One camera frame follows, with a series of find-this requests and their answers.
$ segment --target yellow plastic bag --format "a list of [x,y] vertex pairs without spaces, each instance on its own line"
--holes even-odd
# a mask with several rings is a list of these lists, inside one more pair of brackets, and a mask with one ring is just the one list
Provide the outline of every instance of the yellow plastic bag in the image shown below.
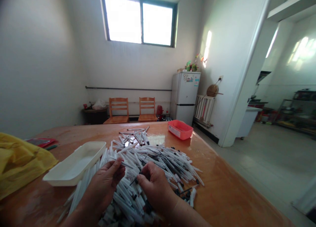
[[49,151],[0,133],[0,200],[57,163],[58,160]]

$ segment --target white refrigerator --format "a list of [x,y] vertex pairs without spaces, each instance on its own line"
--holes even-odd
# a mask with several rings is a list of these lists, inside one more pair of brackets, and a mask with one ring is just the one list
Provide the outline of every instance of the white refrigerator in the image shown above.
[[170,115],[192,125],[195,102],[200,82],[200,72],[179,72],[172,77]]

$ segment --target white plastic tray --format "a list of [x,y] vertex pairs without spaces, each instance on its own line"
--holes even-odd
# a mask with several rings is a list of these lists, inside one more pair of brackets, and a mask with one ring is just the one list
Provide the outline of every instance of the white plastic tray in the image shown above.
[[78,147],[64,161],[53,167],[43,178],[52,186],[75,186],[85,169],[92,167],[105,150],[106,142],[90,141]]

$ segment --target radiator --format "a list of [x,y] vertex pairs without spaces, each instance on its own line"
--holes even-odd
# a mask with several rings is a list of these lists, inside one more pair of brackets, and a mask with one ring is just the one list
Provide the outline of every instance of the radiator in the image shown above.
[[214,102],[215,97],[197,95],[194,111],[194,121],[202,124],[207,128],[211,127],[212,124],[210,123],[210,119]]

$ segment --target tiled floor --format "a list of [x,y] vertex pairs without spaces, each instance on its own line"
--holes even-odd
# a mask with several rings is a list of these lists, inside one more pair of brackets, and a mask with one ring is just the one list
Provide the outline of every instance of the tiled floor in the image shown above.
[[222,148],[198,128],[194,131],[297,227],[316,227],[291,206],[316,174],[316,141],[310,136],[254,123],[248,137]]

